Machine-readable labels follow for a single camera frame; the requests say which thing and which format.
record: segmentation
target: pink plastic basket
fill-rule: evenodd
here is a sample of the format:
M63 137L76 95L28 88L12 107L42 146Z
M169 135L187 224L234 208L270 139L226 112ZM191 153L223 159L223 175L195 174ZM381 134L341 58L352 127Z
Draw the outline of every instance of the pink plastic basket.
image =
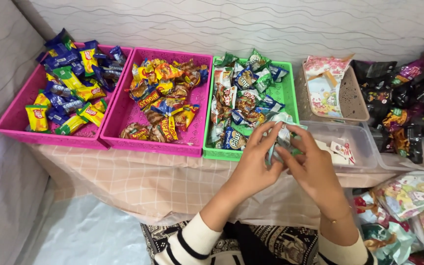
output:
M189 95L190 104L199 104L200 108L186 132L178 132L179 140L172 143L159 143L131 139L121 139L121 131L130 123L149 124L138 105L129 97L124 89L129 88L133 76L133 63L140 65L145 59L164 59L168 63L177 61L179 63L194 59L196 65L208 65L212 67L212 56L186 53L179 51L162 51L147 48L135 48L133 57L127 68L128 74L120 84L119 93L115 95L114 104L102 128L101 139L106 141L112 148L135 150L143 152L173 154L188 157L200 157L202 154L202 142L204 139L205 118L207 116L207 100L210 87L210 73L207 82L202 86L192 89Z
M84 47L84 43L76 42L75 45L77 47ZM114 46L99 45L98 47L105 54L109 54L109 50ZM125 65L130 65L133 48L121 47L121 50L127 56L127 62ZM118 84L120 84L125 78L126 73L127 76L132 77L132 74L128 74L131 70L132 69L127 71L127 67L125 67L121 77L119 78ZM45 75L45 70L44 67L39 64L1 117L0 133L3 133L4 135L14 138L20 142L63 145L90 149L109 149L109 145L99 137L101 128L103 124L106 123L106 117L104 117L99 128L93 123L88 123L76 131L73 135L57 135L25 131L25 128L29 124L29 118L27 117L25 106L32 105L39 93L39 89L44 89L46 85L47 78ZM107 96L104 99L108 105L105 115L109 114L112 106L112 99L119 91L119 88L120 86L117 85L114 92L106 93ZM49 122L49 124L51 124L50 129L52 131L58 127L58 125L55 123Z

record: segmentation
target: striped sleeve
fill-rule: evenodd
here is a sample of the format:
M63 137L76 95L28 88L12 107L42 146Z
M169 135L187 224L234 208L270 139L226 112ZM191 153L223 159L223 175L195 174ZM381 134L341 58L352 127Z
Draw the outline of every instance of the striped sleeve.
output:
M321 265L377 265L377 259L364 246L361 235L354 245L343 247L318 232L318 249Z
M166 249L155 255L155 265L204 265L221 232L211 230L200 214L168 239Z

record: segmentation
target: beige plastic basket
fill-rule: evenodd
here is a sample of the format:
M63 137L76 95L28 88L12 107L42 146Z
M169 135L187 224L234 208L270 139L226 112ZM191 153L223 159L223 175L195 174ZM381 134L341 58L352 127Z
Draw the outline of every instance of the beige plastic basket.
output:
M303 68L304 63L305 61L303 61L302 69L294 79L297 109L301 121L340 122L358 125L360 122L365 122L369 119L368 109L351 66L346 71L340 86L339 102L343 117L335 118L316 113L310 106L310 92Z

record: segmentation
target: pink checkered tablecloth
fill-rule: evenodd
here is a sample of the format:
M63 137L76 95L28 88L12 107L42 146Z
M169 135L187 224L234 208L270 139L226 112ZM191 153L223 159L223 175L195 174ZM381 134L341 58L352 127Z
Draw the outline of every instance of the pink checkered tablecloth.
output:
M58 185L55 199L92 193L145 223L165 224L196 214L220 189L237 162L126 150L29 145ZM372 187L394 173L338 174L344 187ZM316 228L319 210L285 173L245 201L232 219L255 225Z

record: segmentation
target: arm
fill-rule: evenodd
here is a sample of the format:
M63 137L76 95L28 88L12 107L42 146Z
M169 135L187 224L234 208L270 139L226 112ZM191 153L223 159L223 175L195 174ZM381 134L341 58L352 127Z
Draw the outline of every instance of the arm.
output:
M282 147L276 152L289 167L289 174L314 200L321 212L318 237L319 261L326 265L377 264L366 249L354 224L351 208L336 176L330 153L321 150L310 132L297 126L287 129L298 134L301 141L291 139L292 146L303 155L293 157Z
M274 160L268 170L264 157L278 136L281 123L265 123L251 134L232 176L189 224L168 239L168 246L155 255L158 265L209 264L209 254L233 210L247 198L274 184L283 164ZM272 129L268 137L262 135Z

